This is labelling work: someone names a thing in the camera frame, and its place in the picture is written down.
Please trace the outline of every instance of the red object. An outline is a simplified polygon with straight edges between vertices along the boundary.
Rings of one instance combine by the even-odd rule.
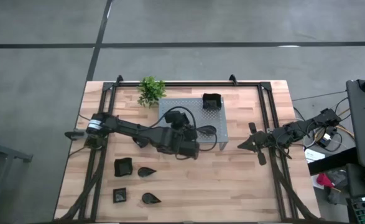
[[[326,176],[326,174],[319,174],[318,178],[316,178],[318,184],[326,186],[326,187],[334,187],[332,181]]]

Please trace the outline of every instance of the black container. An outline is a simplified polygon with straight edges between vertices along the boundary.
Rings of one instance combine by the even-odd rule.
[[[221,105],[221,95],[217,93],[205,93],[203,94],[203,109],[205,110],[220,110]]]

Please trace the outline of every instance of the yellow wire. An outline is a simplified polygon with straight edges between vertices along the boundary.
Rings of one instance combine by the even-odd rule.
[[[336,128],[342,130],[342,131],[345,131],[347,134],[349,134],[350,136],[352,136],[352,138],[355,138],[355,135],[351,132],[351,131],[348,131],[347,129],[341,127],[340,125],[337,125]]]
[[[340,113],[338,116],[341,116],[341,115],[343,115],[345,112],[347,112],[347,111],[349,111],[349,108],[348,109],[346,109],[346,110],[344,110],[342,113]]]

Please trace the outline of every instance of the dark floor stripe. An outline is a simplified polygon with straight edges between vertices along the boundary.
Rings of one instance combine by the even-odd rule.
[[[88,49],[95,44],[0,44],[0,49]]]
[[[106,29],[106,24],[108,23],[108,16],[110,13],[110,8],[112,6],[112,1],[113,0],[106,1],[105,10],[103,11],[102,15],[101,27],[99,28],[98,36],[96,38],[96,45],[94,48],[93,56],[91,58],[90,67],[88,68],[86,81],[92,81],[94,78],[96,63],[98,62],[99,52],[101,50],[100,44],[102,43]]]
[[[103,49],[159,49],[198,47],[363,47],[357,42],[180,42],[180,43],[114,43],[101,44]]]
[[[101,29],[99,40],[103,39]],[[217,47],[365,47],[365,41],[353,42],[180,42],[180,43],[105,43],[105,44],[0,44],[0,49],[161,49]]]

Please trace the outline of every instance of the wooden table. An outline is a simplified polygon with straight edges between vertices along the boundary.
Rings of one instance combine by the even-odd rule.
[[[99,106],[103,82],[86,84],[80,114],[91,117]],[[271,81],[280,125],[295,121],[292,101],[286,81]],[[97,222],[257,222],[279,221],[274,180],[268,150],[263,150],[268,163],[260,166],[257,154],[236,146],[249,136],[249,122],[264,129],[259,96],[251,87],[169,87],[167,98],[201,98],[204,93],[219,93],[224,98],[229,143],[224,151],[216,147],[200,152],[197,160],[178,161],[147,146],[140,149],[130,137],[111,134],[109,137],[103,183],[99,199]],[[139,93],[134,87],[118,87],[113,114],[120,119],[150,125],[157,121],[158,108],[143,108],[137,104]],[[78,119],[77,128],[85,129],[88,122]],[[71,152],[84,140],[75,141]],[[305,155],[301,147],[291,147],[289,160],[293,188],[304,204],[320,216]],[[114,176],[114,160],[131,157],[132,175]],[[89,158],[84,149],[68,160],[55,218],[61,217],[73,205],[82,191]],[[150,167],[157,170],[140,178],[137,170]],[[113,189],[127,188],[127,202],[113,203]],[[150,192],[162,203],[146,205],[142,194]],[[90,214],[89,197],[87,213]],[[290,216],[288,200],[285,207]]]

